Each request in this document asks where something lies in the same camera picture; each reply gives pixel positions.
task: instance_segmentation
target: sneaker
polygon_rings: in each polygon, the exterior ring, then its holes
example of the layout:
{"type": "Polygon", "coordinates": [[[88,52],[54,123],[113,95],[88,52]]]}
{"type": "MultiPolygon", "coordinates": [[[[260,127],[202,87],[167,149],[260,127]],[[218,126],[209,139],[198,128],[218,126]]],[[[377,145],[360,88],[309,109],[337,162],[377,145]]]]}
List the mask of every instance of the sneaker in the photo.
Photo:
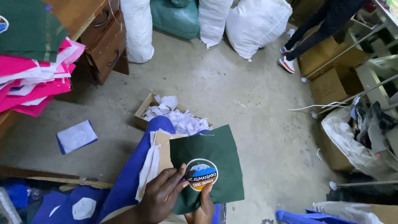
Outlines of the sneaker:
{"type": "Polygon", "coordinates": [[[286,56],[279,59],[279,63],[290,73],[294,73],[293,61],[286,60],[286,56]]]}
{"type": "Polygon", "coordinates": [[[286,50],[286,48],[285,47],[282,47],[281,49],[279,49],[279,51],[283,54],[283,53],[288,53],[288,52],[291,52],[291,51],[293,51],[293,48],[292,49],[290,49],[290,50],[286,50]]]}

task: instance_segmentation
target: green sack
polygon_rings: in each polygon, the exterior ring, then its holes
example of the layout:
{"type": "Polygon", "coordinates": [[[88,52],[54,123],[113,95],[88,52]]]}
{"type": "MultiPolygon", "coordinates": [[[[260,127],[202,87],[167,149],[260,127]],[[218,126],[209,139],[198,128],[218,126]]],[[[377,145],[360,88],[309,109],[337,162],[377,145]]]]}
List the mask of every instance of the green sack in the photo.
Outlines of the green sack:
{"type": "Polygon", "coordinates": [[[177,7],[185,7],[187,6],[192,0],[172,0],[172,3],[177,7]]]}
{"type": "Polygon", "coordinates": [[[174,167],[185,163],[194,172],[189,185],[178,195],[174,214],[196,211],[200,207],[199,190],[207,184],[213,184],[210,197],[214,204],[244,200],[242,170],[229,125],[170,140],[170,159],[174,167]]]}
{"type": "Polygon", "coordinates": [[[151,0],[152,24],[158,30],[184,39],[199,37],[200,24],[198,6],[191,0],[186,7],[179,8],[170,0],[151,0]]]}

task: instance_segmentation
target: metal handle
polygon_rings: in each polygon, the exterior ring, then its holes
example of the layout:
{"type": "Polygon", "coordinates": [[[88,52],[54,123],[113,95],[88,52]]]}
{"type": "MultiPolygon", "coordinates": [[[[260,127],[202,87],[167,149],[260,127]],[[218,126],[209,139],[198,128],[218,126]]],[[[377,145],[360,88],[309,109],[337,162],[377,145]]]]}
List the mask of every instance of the metal handle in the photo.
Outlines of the metal handle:
{"type": "Polygon", "coordinates": [[[116,53],[117,53],[116,59],[114,61],[112,61],[111,63],[109,63],[108,66],[111,66],[111,65],[115,64],[117,62],[117,60],[119,59],[119,57],[120,57],[119,49],[116,51],[116,53]]]}
{"type": "Polygon", "coordinates": [[[104,22],[102,22],[102,23],[98,23],[98,24],[94,25],[94,28],[97,28],[97,27],[100,27],[100,26],[104,25],[104,24],[107,23],[108,20],[111,18],[111,14],[109,13],[109,10],[106,10],[105,13],[106,13],[106,15],[107,15],[106,20],[105,20],[104,22]]]}

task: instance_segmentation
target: person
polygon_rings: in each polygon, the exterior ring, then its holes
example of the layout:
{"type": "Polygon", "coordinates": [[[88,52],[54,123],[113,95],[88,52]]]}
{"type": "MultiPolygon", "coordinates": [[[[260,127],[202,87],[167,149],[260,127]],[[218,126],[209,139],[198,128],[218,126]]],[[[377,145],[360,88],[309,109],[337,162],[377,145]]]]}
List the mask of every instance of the person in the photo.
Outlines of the person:
{"type": "Polygon", "coordinates": [[[365,0],[325,0],[324,4],[312,17],[293,34],[290,40],[279,50],[285,54],[279,63],[290,73],[294,73],[293,60],[326,39],[330,35],[339,31],[344,24],[355,14],[364,4],[365,0]],[[304,34],[312,27],[318,25],[317,32],[309,36],[300,43],[295,49],[293,46],[304,34]]]}
{"type": "MultiPolygon", "coordinates": [[[[103,222],[103,224],[157,224],[165,220],[173,211],[178,194],[188,186],[188,181],[179,183],[185,175],[186,164],[179,169],[164,169],[145,187],[145,193],[138,205],[103,222]]],[[[213,185],[206,185],[201,192],[201,205],[191,213],[185,214],[188,224],[211,224],[215,205],[210,191],[213,185]]]]}

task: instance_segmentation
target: circular patch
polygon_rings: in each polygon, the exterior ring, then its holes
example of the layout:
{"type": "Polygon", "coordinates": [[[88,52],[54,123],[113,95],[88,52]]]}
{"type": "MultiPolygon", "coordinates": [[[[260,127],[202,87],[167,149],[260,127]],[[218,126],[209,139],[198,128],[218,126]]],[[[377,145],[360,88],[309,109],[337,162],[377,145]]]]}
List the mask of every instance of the circular patch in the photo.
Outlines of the circular patch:
{"type": "Polygon", "coordinates": [[[8,29],[8,21],[0,16],[0,33],[6,31],[8,29]]]}
{"type": "Polygon", "coordinates": [[[218,178],[218,170],[214,163],[207,159],[193,159],[188,164],[189,185],[195,191],[201,191],[208,184],[214,184],[218,178]]]}

